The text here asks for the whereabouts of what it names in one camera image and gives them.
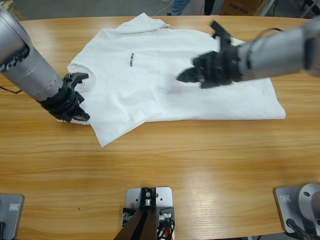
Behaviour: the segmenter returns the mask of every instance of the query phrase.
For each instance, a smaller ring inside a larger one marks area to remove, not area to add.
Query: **wood grain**
[[[63,76],[101,28],[133,17],[24,21]],[[215,19],[249,41],[302,19],[159,17],[172,29],[211,32]],[[25,196],[18,239],[113,239],[128,188],[169,186],[176,239],[283,232],[273,189],[320,182],[320,83],[303,73],[272,79],[284,120],[145,123],[101,148],[90,126],[57,122],[26,94],[0,91],[1,193]],[[15,89],[3,77],[0,85]]]

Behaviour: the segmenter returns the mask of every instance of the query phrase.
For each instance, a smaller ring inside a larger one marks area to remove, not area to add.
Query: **metal plate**
[[[14,239],[17,235],[24,199],[19,194],[0,194],[0,222],[5,223],[4,240]]]
[[[172,190],[170,187],[157,187],[156,206],[158,208],[173,207]],[[125,194],[125,207],[138,209],[140,205],[141,188],[129,188]]]
[[[299,215],[300,209],[298,199],[300,189],[300,186],[275,189],[276,203],[280,213],[282,228],[287,233],[294,233],[294,230],[287,226],[287,219],[293,219],[300,228],[304,229],[302,217]]]

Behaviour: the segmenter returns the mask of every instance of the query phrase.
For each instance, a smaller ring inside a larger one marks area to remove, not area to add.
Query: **cardboard box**
[[[265,6],[266,0],[259,0],[257,9],[252,9],[242,3],[243,0],[224,0],[220,15],[258,16]]]
[[[257,10],[264,0],[237,0],[240,4],[247,6],[250,9]]]

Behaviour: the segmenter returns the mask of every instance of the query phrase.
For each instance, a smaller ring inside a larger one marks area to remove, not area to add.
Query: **white cloth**
[[[177,81],[192,58],[217,51],[219,42],[167,26],[143,13],[101,29],[69,64],[70,73],[89,74],[76,90],[102,147],[147,121],[285,118],[269,78],[209,89]]]

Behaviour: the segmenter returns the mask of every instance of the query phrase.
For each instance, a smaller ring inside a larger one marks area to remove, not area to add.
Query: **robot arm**
[[[302,69],[320,77],[320,17],[238,46],[231,44],[231,36],[217,22],[211,27],[215,30],[213,37],[220,37],[220,52],[212,51],[193,59],[194,67],[182,72],[178,81],[200,82],[201,88],[212,88],[294,74]]]
[[[79,104],[84,98],[75,86],[87,74],[68,74],[63,79],[34,48],[18,21],[0,7],[0,73],[60,120],[87,121]]]

